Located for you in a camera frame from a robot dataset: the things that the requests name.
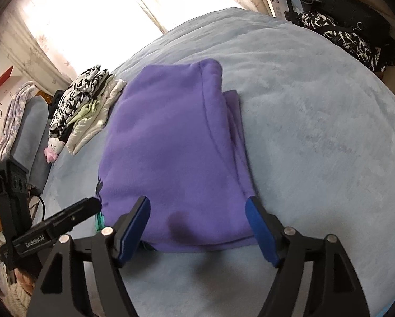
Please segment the purple fleece hoodie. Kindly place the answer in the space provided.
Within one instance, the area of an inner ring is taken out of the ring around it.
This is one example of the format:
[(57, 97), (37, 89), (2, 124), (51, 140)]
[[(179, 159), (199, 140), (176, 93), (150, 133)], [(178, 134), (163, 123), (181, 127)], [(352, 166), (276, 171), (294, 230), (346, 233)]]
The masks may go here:
[(222, 90), (214, 59), (149, 65), (111, 114), (99, 164), (102, 218), (112, 226), (139, 197), (151, 213), (142, 240), (164, 252), (255, 243), (245, 203), (255, 191), (238, 93)]

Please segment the grey pillow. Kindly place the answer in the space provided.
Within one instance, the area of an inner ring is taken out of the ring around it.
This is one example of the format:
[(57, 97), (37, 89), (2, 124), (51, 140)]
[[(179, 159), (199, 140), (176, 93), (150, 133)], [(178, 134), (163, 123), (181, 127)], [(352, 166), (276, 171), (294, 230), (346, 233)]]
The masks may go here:
[(11, 155), (27, 170), (27, 182), (42, 193), (51, 164), (46, 162), (44, 150), (48, 146), (48, 104), (41, 96), (26, 105)]

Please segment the pink white plush toy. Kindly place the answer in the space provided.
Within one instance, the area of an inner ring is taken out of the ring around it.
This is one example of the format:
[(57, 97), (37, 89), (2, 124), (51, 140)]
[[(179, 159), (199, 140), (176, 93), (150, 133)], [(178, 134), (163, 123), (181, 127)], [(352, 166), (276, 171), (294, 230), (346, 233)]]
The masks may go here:
[(47, 163), (54, 163), (62, 149), (65, 146), (65, 142), (59, 140), (57, 137), (50, 137), (48, 139), (48, 146), (44, 149), (44, 156)]

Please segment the cream padded jacket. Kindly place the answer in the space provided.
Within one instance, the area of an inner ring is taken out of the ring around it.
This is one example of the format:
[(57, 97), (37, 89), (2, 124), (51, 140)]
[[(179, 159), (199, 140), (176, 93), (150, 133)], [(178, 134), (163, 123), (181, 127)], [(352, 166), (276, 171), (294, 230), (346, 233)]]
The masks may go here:
[(73, 122), (73, 130), (66, 143), (67, 151), (72, 156), (104, 129), (109, 119), (109, 111), (119, 99), (125, 86), (124, 80), (111, 78), (97, 100), (92, 103), (90, 112)]

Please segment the grey-blue fleece blanket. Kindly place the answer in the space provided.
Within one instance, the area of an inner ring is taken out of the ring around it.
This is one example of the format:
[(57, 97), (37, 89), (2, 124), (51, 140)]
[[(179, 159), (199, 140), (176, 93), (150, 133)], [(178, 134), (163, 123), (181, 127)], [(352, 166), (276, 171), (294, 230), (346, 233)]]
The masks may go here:
[[(395, 299), (395, 95), (322, 36), (229, 8), (186, 21), (115, 71), (212, 58), (240, 95), (245, 144), (265, 209), (303, 235), (338, 236), (372, 316)], [(107, 128), (65, 150), (42, 194), (45, 216), (95, 193)], [(276, 270), (251, 245), (138, 252), (122, 278), (139, 316), (257, 316)]]

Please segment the white curtain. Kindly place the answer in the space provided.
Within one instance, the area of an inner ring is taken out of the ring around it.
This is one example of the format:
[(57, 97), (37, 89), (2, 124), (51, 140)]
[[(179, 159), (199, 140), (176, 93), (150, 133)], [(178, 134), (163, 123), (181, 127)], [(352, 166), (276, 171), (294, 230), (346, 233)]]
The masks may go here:
[(87, 68), (114, 69), (176, 26), (229, 7), (271, 11), (268, 0), (12, 0), (0, 16), (0, 49), (54, 92)]

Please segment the black white patterned hanging garment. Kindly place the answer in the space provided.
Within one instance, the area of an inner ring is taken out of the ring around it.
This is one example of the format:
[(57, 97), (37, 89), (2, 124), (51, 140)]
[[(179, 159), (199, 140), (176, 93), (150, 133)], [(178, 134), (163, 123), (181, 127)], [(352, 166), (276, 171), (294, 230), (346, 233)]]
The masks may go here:
[(395, 39), (389, 34), (375, 36), (366, 31), (361, 22), (354, 27), (343, 27), (317, 11), (298, 14), (296, 20), (299, 26), (327, 38), (372, 72), (395, 67)]

